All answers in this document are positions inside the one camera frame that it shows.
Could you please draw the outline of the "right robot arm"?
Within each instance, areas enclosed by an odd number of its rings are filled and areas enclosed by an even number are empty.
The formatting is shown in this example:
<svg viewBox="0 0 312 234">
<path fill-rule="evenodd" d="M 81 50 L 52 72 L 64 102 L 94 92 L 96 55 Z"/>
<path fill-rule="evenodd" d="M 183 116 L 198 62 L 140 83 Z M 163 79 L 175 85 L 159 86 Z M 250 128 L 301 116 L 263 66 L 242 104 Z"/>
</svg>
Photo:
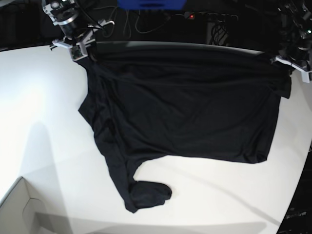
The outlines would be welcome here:
<svg viewBox="0 0 312 234">
<path fill-rule="evenodd" d="M 73 61 L 88 57 L 88 47 L 96 41 L 94 34 L 97 30 L 104 30 L 110 24 L 115 25 L 114 21 L 105 19 L 89 23 L 84 18 L 88 14 L 77 0 L 43 0 L 42 9 L 53 25 L 60 27 L 64 34 L 62 39 L 52 41 L 50 50 L 65 48 Z"/>
</svg>

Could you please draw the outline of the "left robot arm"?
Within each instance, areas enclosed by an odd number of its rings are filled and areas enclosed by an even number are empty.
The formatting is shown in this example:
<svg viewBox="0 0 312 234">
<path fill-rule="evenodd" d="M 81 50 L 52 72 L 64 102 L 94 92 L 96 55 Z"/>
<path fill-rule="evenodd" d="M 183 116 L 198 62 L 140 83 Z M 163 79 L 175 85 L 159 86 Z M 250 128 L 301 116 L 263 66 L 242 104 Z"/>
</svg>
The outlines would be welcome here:
<svg viewBox="0 0 312 234">
<path fill-rule="evenodd" d="M 282 49 L 272 62 L 288 65 L 301 73 L 302 81 L 312 81 L 312 2 L 280 0 Z"/>
</svg>

